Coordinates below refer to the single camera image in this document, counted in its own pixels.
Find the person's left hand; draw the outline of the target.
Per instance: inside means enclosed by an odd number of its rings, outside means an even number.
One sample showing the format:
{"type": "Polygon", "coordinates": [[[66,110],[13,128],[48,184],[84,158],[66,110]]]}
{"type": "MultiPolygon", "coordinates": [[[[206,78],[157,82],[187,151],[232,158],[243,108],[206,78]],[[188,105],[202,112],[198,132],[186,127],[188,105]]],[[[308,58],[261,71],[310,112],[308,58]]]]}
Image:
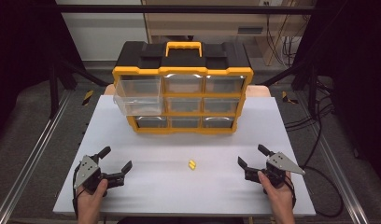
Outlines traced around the person's left hand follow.
{"type": "Polygon", "coordinates": [[[104,194],[107,190],[107,180],[102,179],[94,193],[89,193],[83,186],[77,189],[78,209],[97,209],[101,207],[104,194]]]}

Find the clear plastic drawer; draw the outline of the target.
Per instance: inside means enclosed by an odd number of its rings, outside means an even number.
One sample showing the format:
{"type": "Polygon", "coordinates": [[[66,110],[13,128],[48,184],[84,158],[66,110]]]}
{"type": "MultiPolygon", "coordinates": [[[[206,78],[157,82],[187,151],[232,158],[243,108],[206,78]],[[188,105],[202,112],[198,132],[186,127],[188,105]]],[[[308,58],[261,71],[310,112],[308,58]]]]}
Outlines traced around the clear plastic drawer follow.
{"type": "Polygon", "coordinates": [[[163,110],[161,79],[121,77],[116,83],[113,100],[124,116],[159,116],[163,110]]]}

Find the set of closed clear drawers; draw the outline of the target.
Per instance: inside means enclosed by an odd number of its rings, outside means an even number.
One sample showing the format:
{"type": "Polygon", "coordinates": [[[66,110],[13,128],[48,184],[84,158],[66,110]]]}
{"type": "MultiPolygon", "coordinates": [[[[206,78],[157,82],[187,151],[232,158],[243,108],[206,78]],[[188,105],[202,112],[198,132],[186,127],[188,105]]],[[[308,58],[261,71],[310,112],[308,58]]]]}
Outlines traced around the set of closed clear drawers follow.
{"type": "Polygon", "coordinates": [[[135,116],[138,128],[232,128],[245,76],[166,75],[163,115],[135,116]]]}

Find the light wooden desk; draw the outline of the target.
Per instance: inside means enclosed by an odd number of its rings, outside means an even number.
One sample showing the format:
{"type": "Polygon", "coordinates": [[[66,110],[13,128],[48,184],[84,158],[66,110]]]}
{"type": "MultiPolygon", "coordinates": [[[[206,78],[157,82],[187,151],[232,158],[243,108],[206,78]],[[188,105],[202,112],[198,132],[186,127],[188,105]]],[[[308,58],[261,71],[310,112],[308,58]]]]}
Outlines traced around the light wooden desk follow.
{"type": "MultiPolygon", "coordinates": [[[[141,0],[144,6],[312,7],[317,0],[141,0]]],[[[160,36],[232,35],[255,38],[266,65],[281,55],[285,37],[301,37],[307,15],[146,13],[148,40],[160,36]]]]}

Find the person's right hand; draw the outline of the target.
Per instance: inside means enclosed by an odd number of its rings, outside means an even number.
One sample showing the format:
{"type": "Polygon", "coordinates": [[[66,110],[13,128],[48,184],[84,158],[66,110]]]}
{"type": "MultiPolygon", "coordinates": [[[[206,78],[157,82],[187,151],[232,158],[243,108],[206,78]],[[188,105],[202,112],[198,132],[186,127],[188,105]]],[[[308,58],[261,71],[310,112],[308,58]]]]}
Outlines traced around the person's right hand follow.
{"type": "Polygon", "coordinates": [[[274,209],[292,209],[292,193],[287,186],[276,189],[269,178],[262,172],[258,172],[258,177],[262,187],[267,192],[269,201],[274,209]]]}

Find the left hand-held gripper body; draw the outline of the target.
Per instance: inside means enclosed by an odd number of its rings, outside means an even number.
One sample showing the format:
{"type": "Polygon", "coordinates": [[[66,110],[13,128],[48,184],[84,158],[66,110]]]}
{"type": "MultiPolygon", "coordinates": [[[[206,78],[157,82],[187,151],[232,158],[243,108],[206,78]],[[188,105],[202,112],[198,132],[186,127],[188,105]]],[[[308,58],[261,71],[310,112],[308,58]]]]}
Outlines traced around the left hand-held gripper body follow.
{"type": "Polygon", "coordinates": [[[106,179],[109,189],[124,185],[125,175],[120,171],[115,174],[106,174],[101,171],[97,154],[93,156],[85,155],[76,167],[76,173],[73,179],[74,193],[83,186],[89,193],[94,193],[102,179],[106,179]]]}

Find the aluminium floor rail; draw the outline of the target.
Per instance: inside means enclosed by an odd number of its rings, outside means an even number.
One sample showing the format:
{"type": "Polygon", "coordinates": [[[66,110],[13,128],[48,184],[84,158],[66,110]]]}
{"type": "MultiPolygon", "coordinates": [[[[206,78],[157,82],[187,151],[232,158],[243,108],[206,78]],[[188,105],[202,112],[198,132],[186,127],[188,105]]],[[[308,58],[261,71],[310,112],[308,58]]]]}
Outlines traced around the aluminium floor rail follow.
{"type": "Polygon", "coordinates": [[[350,183],[342,170],[342,167],[338,160],[335,159],[332,149],[323,134],[322,125],[319,124],[319,122],[320,119],[317,116],[317,123],[312,125],[312,129],[317,138],[317,145],[321,155],[331,173],[332,180],[343,198],[346,210],[354,224],[370,224],[354,190],[350,186],[350,183]]]}
{"type": "Polygon", "coordinates": [[[60,99],[57,112],[50,118],[44,127],[42,134],[38,137],[37,142],[27,161],[22,166],[20,173],[17,175],[16,180],[8,192],[6,198],[0,205],[0,224],[7,224],[16,204],[18,203],[28,181],[30,180],[49,140],[51,139],[57,124],[59,123],[63,112],[65,111],[69,100],[73,95],[73,91],[64,90],[63,96],[60,99]]]}

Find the yellow black drawer organizer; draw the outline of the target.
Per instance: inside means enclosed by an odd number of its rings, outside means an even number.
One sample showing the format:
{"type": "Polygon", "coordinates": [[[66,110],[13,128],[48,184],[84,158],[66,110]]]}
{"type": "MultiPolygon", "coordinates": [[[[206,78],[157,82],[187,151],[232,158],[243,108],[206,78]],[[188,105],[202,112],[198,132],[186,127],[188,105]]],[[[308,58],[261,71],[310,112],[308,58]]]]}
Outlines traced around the yellow black drawer organizer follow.
{"type": "Polygon", "coordinates": [[[116,90],[117,81],[124,76],[155,76],[161,79],[162,97],[170,93],[163,91],[163,77],[166,75],[201,75],[201,76],[245,76],[246,81],[240,93],[240,103],[232,128],[138,128],[135,116],[125,116],[136,133],[234,133],[237,121],[242,114],[246,100],[247,86],[254,72],[246,50],[239,43],[224,42],[206,44],[203,42],[166,42],[148,44],[141,41],[129,41],[123,45],[112,75],[116,90]]]}

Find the person's dark clothing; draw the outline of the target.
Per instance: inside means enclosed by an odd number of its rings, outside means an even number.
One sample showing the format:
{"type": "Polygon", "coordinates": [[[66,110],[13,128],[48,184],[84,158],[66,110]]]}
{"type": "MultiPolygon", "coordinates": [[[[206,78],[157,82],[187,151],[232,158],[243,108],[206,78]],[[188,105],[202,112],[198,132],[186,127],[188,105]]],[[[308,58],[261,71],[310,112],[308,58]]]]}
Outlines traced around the person's dark clothing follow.
{"type": "Polygon", "coordinates": [[[117,224],[244,224],[241,217],[125,217],[117,224]]]}

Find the black curtain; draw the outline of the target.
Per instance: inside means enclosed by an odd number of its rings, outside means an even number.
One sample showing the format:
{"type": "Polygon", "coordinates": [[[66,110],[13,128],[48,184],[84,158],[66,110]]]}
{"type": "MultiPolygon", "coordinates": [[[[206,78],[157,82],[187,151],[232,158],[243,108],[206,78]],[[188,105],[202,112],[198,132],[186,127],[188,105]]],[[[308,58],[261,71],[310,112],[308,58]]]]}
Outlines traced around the black curtain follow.
{"type": "Polygon", "coordinates": [[[49,61],[37,40],[36,21],[53,41],[54,50],[71,64],[83,66],[63,15],[32,10],[55,4],[56,0],[0,0],[0,134],[20,92],[49,78],[49,61]]]}
{"type": "Polygon", "coordinates": [[[381,0],[312,0],[295,62],[333,80],[333,100],[352,141],[381,179],[381,0]]]}

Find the white cabinet panel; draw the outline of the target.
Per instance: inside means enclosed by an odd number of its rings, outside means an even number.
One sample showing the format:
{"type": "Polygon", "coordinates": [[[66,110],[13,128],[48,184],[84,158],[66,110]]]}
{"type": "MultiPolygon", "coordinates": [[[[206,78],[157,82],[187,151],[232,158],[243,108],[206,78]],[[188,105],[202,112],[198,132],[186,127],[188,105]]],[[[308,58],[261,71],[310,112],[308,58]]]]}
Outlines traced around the white cabinet panel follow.
{"type": "Polygon", "coordinates": [[[63,13],[82,61],[116,61],[126,41],[148,41],[142,13],[63,13]]]}

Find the black horizontal crossbar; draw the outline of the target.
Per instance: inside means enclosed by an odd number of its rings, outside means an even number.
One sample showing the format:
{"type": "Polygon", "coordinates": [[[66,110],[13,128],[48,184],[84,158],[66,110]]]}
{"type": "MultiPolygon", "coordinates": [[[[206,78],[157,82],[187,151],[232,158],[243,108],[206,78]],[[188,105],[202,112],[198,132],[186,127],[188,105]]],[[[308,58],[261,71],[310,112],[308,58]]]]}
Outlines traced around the black horizontal crossbar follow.
{"type": "Polygon", "coordinates": [[[315,7],[234,7],[234,6],[132,6],[132,5],[58,5],[65,13],[189,13],[189,14],[289,14],[312,15],[315,7]]]}

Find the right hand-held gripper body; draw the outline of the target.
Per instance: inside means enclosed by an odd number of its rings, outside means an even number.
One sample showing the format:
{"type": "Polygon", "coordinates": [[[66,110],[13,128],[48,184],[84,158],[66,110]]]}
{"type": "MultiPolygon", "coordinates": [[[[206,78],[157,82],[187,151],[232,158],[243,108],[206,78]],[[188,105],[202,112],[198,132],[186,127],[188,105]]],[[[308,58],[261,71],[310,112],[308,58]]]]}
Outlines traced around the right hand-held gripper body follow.
{"type": "Polygon", "coordinates": [[[267,157],[266,167],[264,169],[252,168],[244,163],[245,180],[261,183],[258,172],[262,172],[270,180],[275,188],[283,186],[286,178],[286,172],[304,175],[305,171],[295,162],[290,160],[282,152],[263,151],[263,155],[267,157]]]}

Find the black metal stand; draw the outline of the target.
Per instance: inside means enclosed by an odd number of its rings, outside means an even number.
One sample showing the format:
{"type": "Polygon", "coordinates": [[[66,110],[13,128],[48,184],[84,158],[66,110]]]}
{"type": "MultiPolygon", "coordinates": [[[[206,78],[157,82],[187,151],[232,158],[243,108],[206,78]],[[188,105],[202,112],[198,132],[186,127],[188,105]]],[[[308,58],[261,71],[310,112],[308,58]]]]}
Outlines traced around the black metal stand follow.
{"type": "Polygon", "coordinates": [[[61,80],[66,90],[73,90],[77,86],[73,74],[79,74],[87,78],[92,83],[100,86],[107,87],[108,82],[93,76],[86,71],[85,68],[73,65],[66,60],[56,60],[49,68],[49,88],[50,88],[50,115],[52,119],[59,111],[59,93],[58,93],[58,79],[61,80]]]}
{"type": "Polygon", "coordinates": [[[292,81],[291,87],[295,91],[301,91],[305,85],[308,85],[308,102],[307,111],[315,119],[317,117],[317,81],[318,73],[317,68],[312,63],[300,62],[296,63],[292,67],[279,73],[278,75],[271,77],[261,84],[262,86],[269,87],[275,84],[277,81],[289,76],[294,75],[295,78],[292,81]]]}

